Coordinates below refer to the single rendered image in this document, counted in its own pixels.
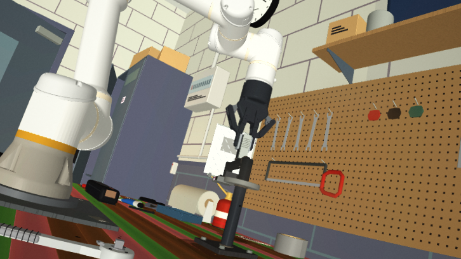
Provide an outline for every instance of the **hanging wrench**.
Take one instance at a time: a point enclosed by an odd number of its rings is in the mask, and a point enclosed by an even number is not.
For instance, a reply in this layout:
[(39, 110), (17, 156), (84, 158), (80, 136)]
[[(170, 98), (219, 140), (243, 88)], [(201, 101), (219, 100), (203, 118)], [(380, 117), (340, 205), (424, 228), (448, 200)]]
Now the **hanging wrench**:
[(276, 130), (274, 132), (274, 140), (272, 141), (271, 151), (272, 151), (272, 149), (274, 149), (274, 150), (276, 149), (277, 130), (279, 129), (279, 123), (280, 123), (280, 120), (282, 119), (282, 118), (280, 118), (280, 116), (278, 114), (277, 114), (277, 117), (279, 119), (276, 119)]
[(330, 110), (330, 108), (328, 108), (328, 110), (331, 112), (331, 115), (328, 116), (328, 113), (326, 113), (327, 120), (326, 120), (326, 129), (325, 129), (325, 138), (323, 139), (323, 145), (322, 145), (322, 148), (320, 149), (320, 151), (323, 151), (323, 148), (325, 148), (325, 151), (328, 151), (328, 147), (326, 146), (326, 143), (328, 141), (328, 132), (330, 130), (330, 121), (331, 121), (331, 118), (333, 117), (333, 112)]
[(291, 116), (290, 113), (288, 113), (288, 115), (290, 117), (288, 118), (288, 125), (287, 125), (286, 131), (285, 131), (285, 138), (283, 139), (283, 144), (282, 144), (282, 147), (280, 148), (280, 150), (284, 150), (284, 151), (285, 151), (286, 138), (288, 138), (288, 132), (290, 131), (291, 121), (293, 120), (293, 116)]
[(305, 150), (309, 148), (309, 151), (311, 151), (311, 144), (312, 144), (312, 138), (314, 137), (314, 131), (316, 130), (316, 124), (317, 124), (317, 119), (320, 117), (320, 115), (314, 110), (314, 112), (317, 114), (317, 117), (314, 115), (314, 122), (312, 123), (312, 129), (311, 129), (311, 136), (309, 137), (309, 143), (305, 147)]
[(298, 136), (296, 137), (296, 144), (295, 144), (295, 148), (293, 149), (294, 150), (298, 150), (299, 151), (299, 138), (301, 137), (301, 128), (302, 128), (302, 122), (304, 121), (304, 114), (301, 112), (302, 116), (299, 116), (299, 128), (298, 128)]

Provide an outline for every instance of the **white brick wall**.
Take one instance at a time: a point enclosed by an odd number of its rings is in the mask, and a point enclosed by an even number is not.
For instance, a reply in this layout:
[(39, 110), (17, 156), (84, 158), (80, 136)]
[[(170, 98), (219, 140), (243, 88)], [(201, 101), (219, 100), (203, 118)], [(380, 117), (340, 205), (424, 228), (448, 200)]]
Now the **white brick wall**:
[[(86, 0), (14, 0), (70, 29), (74, 35), (57, 74), (74, 77), (88, 4)], [(132, 0), (120, 14), (114, 59), (117, 76), (129, 68), (133, 55), (148, 47), (175, 48), (187, 14), (165, 0)]]
[[(280, 31), (283, 35), (283, 47), (276, 79), (272, 90), (272, 98), (314, 91), (323, 88), (347, 84), (341, 74), (312, 53), (312, 49), (325, 45), (328, 25), (346, 17), (359, 14), (365, 21), (374, 10), (386, 10), (387, 0), (283, 0), (280, 1), (274, 16), (263, 27)], [(214, 53), (208, 50), (207, 42), (211, 22), (192, 13), (184, 22), (178, 38), (177, 50), (191, 56), (186, 73), (194, 75), (209, 69)], [(372, 67), (358, 69), (354, 73), (354, 83), (388, 76), (396, 76), (438, 67), (446, 67), (461, 63), (461, 48), (440, 51), (406, 60), (398, 60)], [(230, 72), (229, 84), (225, 92), (221, 109), (223, 112), (229, 104), (236, 104), (243, 87), (248, 62), (220, 55), (218, 66)], [(197, 156), (204, 137), (210, 112), (193, 113), (188, 134), (184, 139), (181, 155)], [(215, 120), (207, 137), (207, 145), (211, 145)], [(227, 124), (227, 118), (220, 124)], [(205, 162), (199, 159), (180, 159), (186, 161)]]

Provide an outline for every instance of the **clock face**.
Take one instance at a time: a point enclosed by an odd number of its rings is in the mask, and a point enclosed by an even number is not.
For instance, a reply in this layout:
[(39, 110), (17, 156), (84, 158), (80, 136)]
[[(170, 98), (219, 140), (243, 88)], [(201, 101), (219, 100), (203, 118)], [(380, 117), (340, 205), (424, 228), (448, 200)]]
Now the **clock face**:
[(254, 0), (255, 9), (253, 10), (253, 20), (250, 26), (259, 28), (263, 26), (275, 13), (279, 0)]

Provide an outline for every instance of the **gray cylinder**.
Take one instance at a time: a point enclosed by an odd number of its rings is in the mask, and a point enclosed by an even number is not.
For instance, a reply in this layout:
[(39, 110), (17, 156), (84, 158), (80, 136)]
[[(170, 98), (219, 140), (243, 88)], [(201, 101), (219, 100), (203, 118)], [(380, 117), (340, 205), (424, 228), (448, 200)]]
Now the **gray cylinder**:
[(366, 21), (366, 31), (384, 27), (394, 23), (394, 15), (386, 10), (372, 11)]
[(274, 251), (297, 258), (304, 258), (307, 250), (307, 240), (278, 233)]

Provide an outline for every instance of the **striped table surface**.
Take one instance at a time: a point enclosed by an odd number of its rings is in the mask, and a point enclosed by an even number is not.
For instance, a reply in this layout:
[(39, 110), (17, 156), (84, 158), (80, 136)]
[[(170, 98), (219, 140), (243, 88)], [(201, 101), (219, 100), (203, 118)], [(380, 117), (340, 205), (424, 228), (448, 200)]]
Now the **striped table surface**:
[[(181, 222), (161, 213), (151, 214), (130, 209), (128, 204), (121, 202), (116, 205), (100, 203), (77, 184), (74, 184), (71, 195), (79, 199), (89, 200), (119, 226), (119, 231), (98, 229), (5, 207), (0, 207), (0, 223), (32, 229), (47, 235), (85, 244), (96, 245), (96, 240), (113, 243), (115, 239), (120, 238), (125, 241), (124, 246), (135, 252), (135, 259), (229, 258), (216, 255), (194, 242), (195, 237), (202, 236), (211, 240), (221, 239), (223, 230), (210, 224), (198, 225)], [(257, 244), (240, 237), (235, 238), (234, 245), (252, 250), (254, 254), (258, 255), (258, 259), (293, 258), (275, 252), (270, 246)], [(78, 259), (91, 257), (0, 237), (0, 259), (23, 258)]]

